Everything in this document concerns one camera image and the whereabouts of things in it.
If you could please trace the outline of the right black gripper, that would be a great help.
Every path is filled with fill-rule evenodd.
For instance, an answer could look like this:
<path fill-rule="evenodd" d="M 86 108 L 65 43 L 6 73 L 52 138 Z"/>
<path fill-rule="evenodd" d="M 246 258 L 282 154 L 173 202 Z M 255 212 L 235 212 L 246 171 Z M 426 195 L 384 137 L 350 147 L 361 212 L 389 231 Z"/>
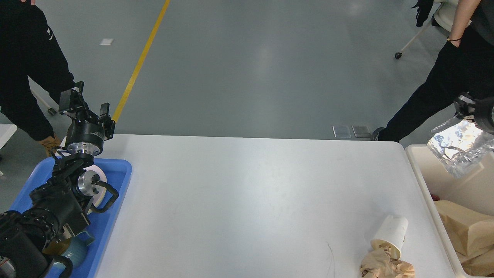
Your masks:
<path fill-rule="evenodd" d="M 476 100 L 469 93 L 460 94 L 454 101 L 455 118 L 474 121 L 476 127 L 494 134 L 494 97 Z"/>

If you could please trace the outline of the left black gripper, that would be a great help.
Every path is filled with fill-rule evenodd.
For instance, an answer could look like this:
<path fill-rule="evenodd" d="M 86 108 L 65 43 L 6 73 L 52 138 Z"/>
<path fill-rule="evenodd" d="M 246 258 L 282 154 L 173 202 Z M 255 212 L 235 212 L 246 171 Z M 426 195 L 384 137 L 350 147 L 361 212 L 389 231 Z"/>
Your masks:
<path fill-rule="evenodd" d="M 116 122 L 109 114 L 110 104 L 100 106 L 100 116 L 93 121 L 93 113 L 83 98 L 84 82 L 60 93 L 58 113 L 74 119 L 69 126 L 64 148 L 70 154 L 84 153 L 98 156 L 103 152 L 104 140 L 113 138 Z"/>

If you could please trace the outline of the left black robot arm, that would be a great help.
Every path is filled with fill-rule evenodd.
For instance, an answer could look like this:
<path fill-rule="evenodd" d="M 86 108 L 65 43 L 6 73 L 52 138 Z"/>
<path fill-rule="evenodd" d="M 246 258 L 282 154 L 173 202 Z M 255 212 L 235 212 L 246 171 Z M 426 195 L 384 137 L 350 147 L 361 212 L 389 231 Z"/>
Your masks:
<path fill-rule="evenodd" d="M 43 278 L 55 262 L 64 265 L 61 278 L 68 278 L 73 263 L 62 255 L 44 253 L 51 242 L 75 237 L 90 225 L 88 212 L 104 213 L 119 193 L 86 170 L 103 152 L 104 141 L 113 138 L 115 121 L 109 104 L 100 113 L 90 111 L 83 98 L 83 81 L 61 93 L 59 113 L 72 119 L 65 146 L 51 150 L 51 178 L 30 192 L 32 207 L 23 213 L 1 214 L 0 255 L 2 278 Z"/>

